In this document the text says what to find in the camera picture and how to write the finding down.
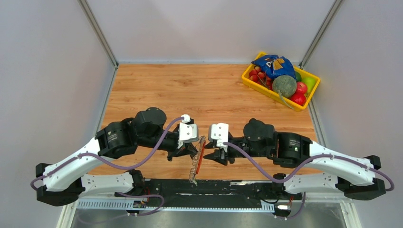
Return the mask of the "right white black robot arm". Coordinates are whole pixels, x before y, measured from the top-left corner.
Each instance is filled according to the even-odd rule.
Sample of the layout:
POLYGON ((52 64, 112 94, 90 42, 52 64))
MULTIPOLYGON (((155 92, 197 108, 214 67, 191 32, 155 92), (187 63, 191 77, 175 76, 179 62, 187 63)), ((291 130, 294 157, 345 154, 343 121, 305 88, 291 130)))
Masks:
POLYGON ((229 125, 210 126, 207 160, 227 165, 246 158, 257 166, 256 158, 268 158, 291 173, 265 177, 270 180, 259 192, 268 198, 284 198, 301 193, 340 193, 354 200, 372 200, 388 189, 380 175, 380 158, 375 155, 352 157, 326 148, 297 133, 278 132, 274 126, 250 119, 243 136, 234 137, 229 125))

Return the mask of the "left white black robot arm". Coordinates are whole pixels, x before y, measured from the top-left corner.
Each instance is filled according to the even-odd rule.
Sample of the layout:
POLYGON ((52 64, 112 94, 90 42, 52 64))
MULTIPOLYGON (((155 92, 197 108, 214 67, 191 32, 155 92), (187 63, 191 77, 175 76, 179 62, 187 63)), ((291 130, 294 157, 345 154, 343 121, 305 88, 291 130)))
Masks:
POLYGON ((62 161, 39 163, 36 180, 43 183, 36 187, 32 182, 31 187, 37 201, 52 206, 64 206, 85 196, 106 193, 117 197, 146 195, 139 164, 116 165, 116 169, 122 170, 117 175, 91 175, 90 171, 102 164, 113 166, 114 160, 134 154, 138 147, 150 148, 152 153, 165 151, 169 161, 185 155, 195 157, 197 149, 193 143, 198 138, 198 127, 189 115, 167 122, 161 109, 150 107, 133 118, 110 123, 62 161))

